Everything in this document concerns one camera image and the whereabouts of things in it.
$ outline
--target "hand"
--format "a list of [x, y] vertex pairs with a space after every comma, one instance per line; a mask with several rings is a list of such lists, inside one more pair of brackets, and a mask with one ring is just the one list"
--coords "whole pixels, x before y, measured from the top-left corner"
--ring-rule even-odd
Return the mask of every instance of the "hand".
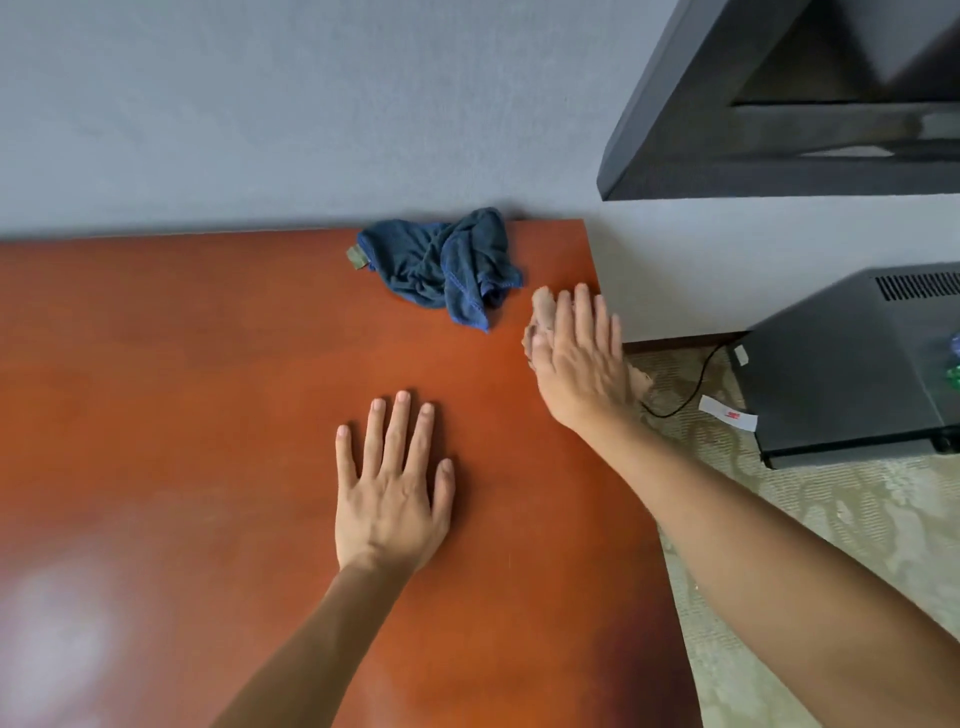
[[645, 392], [650, 382], [624, 363], [620, 319], [608, 314], [603, 296], [596, 297], [595, 308], [585, 283], [573, 300], [561, 291], [553, 334], [538, 331], [533, 337], [540, 395], [554, 419], [577, 432], [598, 416], [629, 413], [635, 392]]
[[387, 403], [374, 400], [367, 420], [363, 471], [357, 477], [350, 448], [350, 429], [337, 430], [337, 519], [334, 528], [340, 568], [348, 565], [387, 567], [407, 576], [423, 567], [450, 527], [453, 506], [453, 463], [437, 468], [433, 508], [426, 493], [426, 468], [433, 434], [432, 404], [420, 408], [406, 466], [410, 395], [396, 395], [393, 416], [383, 434]]

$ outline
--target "air vent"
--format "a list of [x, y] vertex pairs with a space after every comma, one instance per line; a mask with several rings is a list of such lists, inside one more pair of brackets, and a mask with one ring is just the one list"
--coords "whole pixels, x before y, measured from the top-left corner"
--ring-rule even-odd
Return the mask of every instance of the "air vent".
[[878, 276], [874, 279], [884, 301], [934, 299], [960, 296], [960, 272], [912, 273], [906, 276]]

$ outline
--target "green object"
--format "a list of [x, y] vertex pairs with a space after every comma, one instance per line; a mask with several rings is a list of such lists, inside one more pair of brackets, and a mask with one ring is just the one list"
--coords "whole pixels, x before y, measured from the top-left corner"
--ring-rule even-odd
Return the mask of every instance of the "green object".
[[366, 268], [370, 265], [370, 259], [367, 258], [367, 254], [363, 252], [363, 248], [359, 245], [354, 245], [347, 251], [347, 257], [350, 259], [350, 262], [353, 264], [353, 267], [356, 270], [361, 268]]

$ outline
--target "wooden table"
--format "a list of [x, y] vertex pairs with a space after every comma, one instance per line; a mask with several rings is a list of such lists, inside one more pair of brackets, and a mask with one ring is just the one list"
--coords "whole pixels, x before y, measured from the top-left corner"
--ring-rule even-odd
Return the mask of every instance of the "wooden table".
[[529, 293], [595, 285], [579, 221], [510, 226], [494, 329], [395, 297], [355, 231], [0, 246], [0, 724], [209, 722], [336, 571], [333, 436], [438, 404], [450, 535], [341, 726], [695, 726], [657, 529], [551, 421]]

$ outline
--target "patterned carpet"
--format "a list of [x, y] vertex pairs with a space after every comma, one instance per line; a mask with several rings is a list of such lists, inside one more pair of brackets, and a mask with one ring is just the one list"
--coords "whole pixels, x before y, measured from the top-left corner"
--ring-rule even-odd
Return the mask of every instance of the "patterned carpet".
[[[632, 357], [657, 381], [649, 404], [669, 411], [692, 391], [709, 350]], [[742, 406], [723, 352], [703, 393]], [[960, 456], [790, 471], [760, 463], [753, 435], [700, 412], [696, 402], [651, 426], [841, 547], [960, 638]], [[661, 535], [704, 728], [818, 725], [796, 698], [713, 614]]]

